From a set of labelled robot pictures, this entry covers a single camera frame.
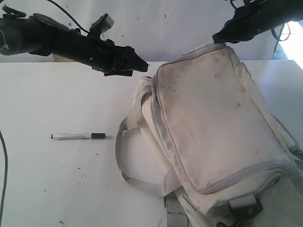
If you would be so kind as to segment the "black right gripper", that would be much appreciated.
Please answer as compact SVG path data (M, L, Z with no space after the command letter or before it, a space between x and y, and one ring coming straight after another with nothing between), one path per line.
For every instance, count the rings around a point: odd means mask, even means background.
M239 43L272 29L268 2L251 2L235 10L222 30L212 35L213 42Z

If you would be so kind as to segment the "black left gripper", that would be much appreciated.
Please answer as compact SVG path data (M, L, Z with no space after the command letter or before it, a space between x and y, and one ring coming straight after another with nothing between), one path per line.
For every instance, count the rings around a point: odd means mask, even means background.
M116 46L111 41L96 41L84 37L81 41L71 42L68 57L104 73L105 76L130 77L133 70L147 72L149 64L135 52L128 51L128 47Z

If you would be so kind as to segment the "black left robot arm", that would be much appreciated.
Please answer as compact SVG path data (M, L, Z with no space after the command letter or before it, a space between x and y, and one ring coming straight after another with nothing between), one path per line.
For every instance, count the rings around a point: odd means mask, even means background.
M0 53L5 56L29 53L51 54L90 66L105 76L132 76L134 71L147 72L148 63L140 58L134 48L117 46L101 35L114 22L108 14L95 21L87 35L81 34L80 26L72 29L39 13L26 13L6 5L0 18Z

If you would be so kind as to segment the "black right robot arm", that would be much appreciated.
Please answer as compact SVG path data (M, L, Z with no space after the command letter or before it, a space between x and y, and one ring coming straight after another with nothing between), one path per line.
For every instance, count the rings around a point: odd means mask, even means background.
M213 42L246 42L255 36L290 21L303 19L301 0L245 0L241 7L234 7L234 16L223 28L212 35Z

